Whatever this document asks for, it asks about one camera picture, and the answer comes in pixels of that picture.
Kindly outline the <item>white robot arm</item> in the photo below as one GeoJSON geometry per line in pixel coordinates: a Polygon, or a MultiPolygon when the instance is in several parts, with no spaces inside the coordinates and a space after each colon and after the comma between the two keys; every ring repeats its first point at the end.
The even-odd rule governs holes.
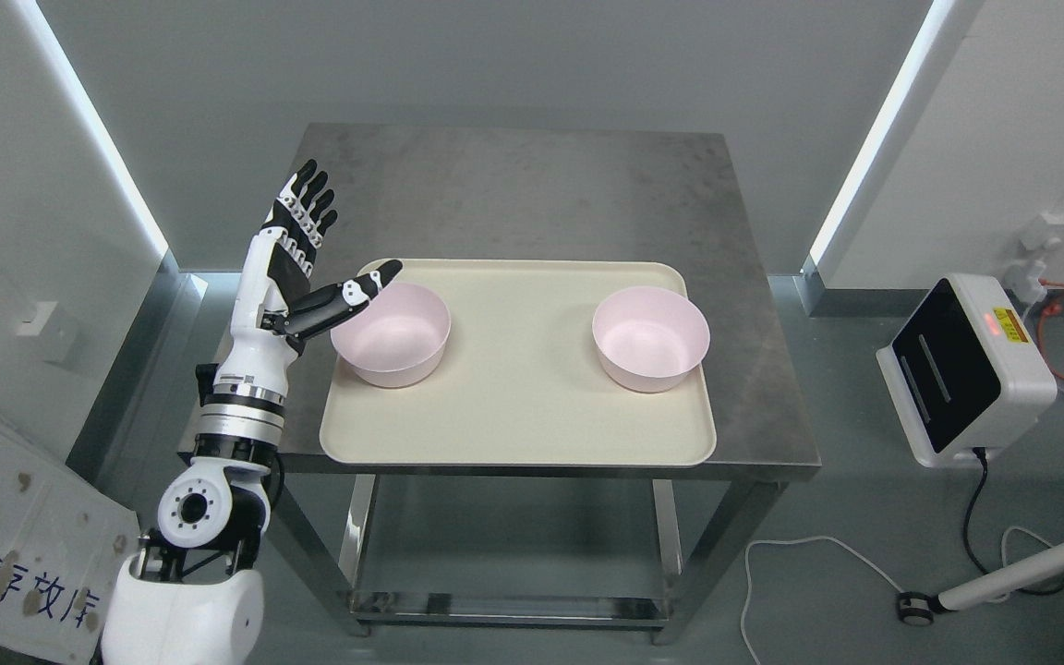
{"type": "Polygon", "coordinates": [[[266,480],[283,468],[295,359],[235,344],[223,362],[196,367],[192,456],[115,578],[105,664],[242,664],[253,651],[265,614],[255,561],[273,508],[266,480]]]}

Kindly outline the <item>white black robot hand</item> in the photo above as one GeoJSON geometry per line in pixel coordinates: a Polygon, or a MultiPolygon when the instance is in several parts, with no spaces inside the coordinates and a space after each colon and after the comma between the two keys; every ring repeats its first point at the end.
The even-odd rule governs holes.
{"type": "Polygon", "coordinates": [[[337,219],[329,176],[309,159],[287,178],[250,242],[231,319],[233,336],[301,355],[307,340],[353,319],[401,272],[400,260],[386,260],[379,268],[313,289],[314,262],[337,219]]]}

